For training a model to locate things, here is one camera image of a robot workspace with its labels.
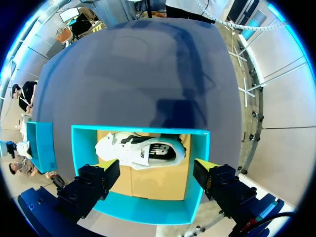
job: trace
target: black shirt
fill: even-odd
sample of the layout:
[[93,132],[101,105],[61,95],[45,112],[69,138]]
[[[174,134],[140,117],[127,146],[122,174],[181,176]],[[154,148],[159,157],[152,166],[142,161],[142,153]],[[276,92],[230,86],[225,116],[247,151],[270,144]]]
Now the black shirt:
[[19,99],[19,106],[25,112],[26,112],[26,107],[28,106],[28,104],[24,100],[26,100],[27,102],[29,102],[29,104],[31,104],[31,98],[33,96],[33,91],[34,91],[34,85],[37,85],[37,84],[38,83],[35,81],[27,81],[22,87],[25,98],[23,96],[23,93],[21,93],[20,99]]

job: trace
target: new balance logo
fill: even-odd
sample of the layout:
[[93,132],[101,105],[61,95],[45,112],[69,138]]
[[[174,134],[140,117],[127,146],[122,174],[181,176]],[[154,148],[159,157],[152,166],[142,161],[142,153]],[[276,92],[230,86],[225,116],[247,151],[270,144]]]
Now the new balance logo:
[[154,145],[152,150],[149,152],[151,155],[165,155],[168,153],[170,147],[167,145]]

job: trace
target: white shirt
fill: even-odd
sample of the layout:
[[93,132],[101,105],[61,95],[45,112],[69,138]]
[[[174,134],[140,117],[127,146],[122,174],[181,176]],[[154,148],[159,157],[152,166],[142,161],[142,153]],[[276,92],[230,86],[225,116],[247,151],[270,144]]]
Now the white shirt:
[[[202,6],[204,6],[204,8],[207,6],[208,0],[199,1],[201,2]],[[206,10],[215,18],[220,19],[226,6],[229,6],[230,10],[233,5],[231,4],[232,2],[234,2],[234,0],[209,0]],[[196,0],[166,0],[166,5],[198,15],[201,15],[203,13],[203,10],[199,7]]]

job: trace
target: teal box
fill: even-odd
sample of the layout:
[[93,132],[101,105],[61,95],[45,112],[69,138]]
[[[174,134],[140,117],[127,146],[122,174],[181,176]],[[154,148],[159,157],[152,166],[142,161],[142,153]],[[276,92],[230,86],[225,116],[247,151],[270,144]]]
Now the teal box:
[[72,149],[76,175],[78,175],[78,169],[85,164],[94,165],[98,163],[98,156],[95,153],[98,130],[191,134],[189,173],[184,200],[152,200],[110,192],[104,201],[99,200],[96,203],[94,209],[116,218],[144,224],[184,225],[193,222],[203,192],[193,177],[194,159],[208,160],[210,151],[209,131],[198,129],[73,125]]
[[50,122],[27,122],[26,132],[32,151],[32,163],[41,173],[56,170],[53,124]]

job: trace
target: monitor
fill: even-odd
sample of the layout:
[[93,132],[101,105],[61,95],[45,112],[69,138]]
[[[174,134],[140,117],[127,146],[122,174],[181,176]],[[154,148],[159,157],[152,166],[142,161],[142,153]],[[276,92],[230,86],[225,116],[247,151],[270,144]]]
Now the monitor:
[[68,21],[71,18],[74,18],[75,16],[78,16],[80,13],[77,8],[70,8],[62,13],[60,13],[60,17],[63,20],[63,22]]

